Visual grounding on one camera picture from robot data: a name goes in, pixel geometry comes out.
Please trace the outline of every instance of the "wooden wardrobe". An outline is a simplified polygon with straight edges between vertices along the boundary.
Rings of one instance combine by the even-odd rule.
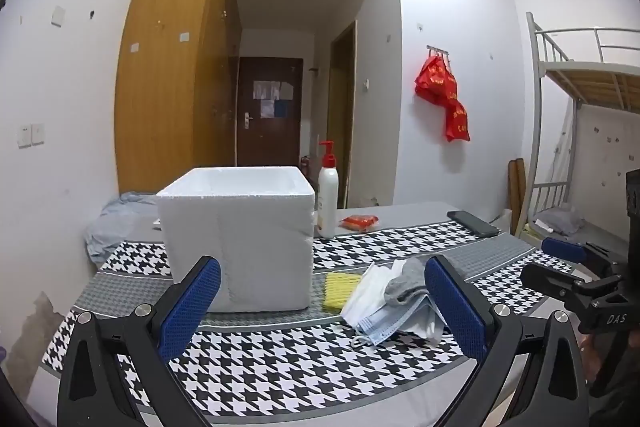
[[[131,0],[114,106],[120,192],[235,162],[236,0]]]

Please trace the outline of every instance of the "screw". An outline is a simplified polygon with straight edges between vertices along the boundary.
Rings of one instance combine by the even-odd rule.
[[[554,312],[554,317],[556,321],[562,322],[562,323],[565,323],[569,320],[569,317],[567,316],[567,314],[560,310],[558,310],[557,312]]]
[[[140,304],[136,308],[136,315],[138,317],[146,317],[149,313],[151,313],[151,304]]]
[[[79,324],[87,324],[87,322],[89,322],[91,320],[91,313],[90,312],[82,312],[80,314],[80,316],[78,317],[78,323]]]
[[[494,311],[497,315],[500,315],[500,317],[506,317],[511,313],[511,309],[506,304],[496,304]]]

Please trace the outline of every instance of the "black phone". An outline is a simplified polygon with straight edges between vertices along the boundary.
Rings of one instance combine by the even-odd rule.
[[[500,230],[496,229],[493,225],[489,225],[489,223],[464,210],[451,210],[447,212],[447,217],[460,223],[463,227],[467,227],[478,237],[494,237],[500,233]]]

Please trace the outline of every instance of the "yellow sponge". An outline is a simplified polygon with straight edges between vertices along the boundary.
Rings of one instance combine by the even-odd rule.
[[[322,309],[327,312],[340,313],[360,279],[362,279],[362,275],[356,273],[328,273],[324,281]]]

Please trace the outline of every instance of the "white styrofoam box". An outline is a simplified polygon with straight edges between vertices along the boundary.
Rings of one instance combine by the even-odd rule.
[[[174,282],[203,255],[220,263],[209,311],[309,306],[315,194],[298,168],[193,169],[156,200]]]

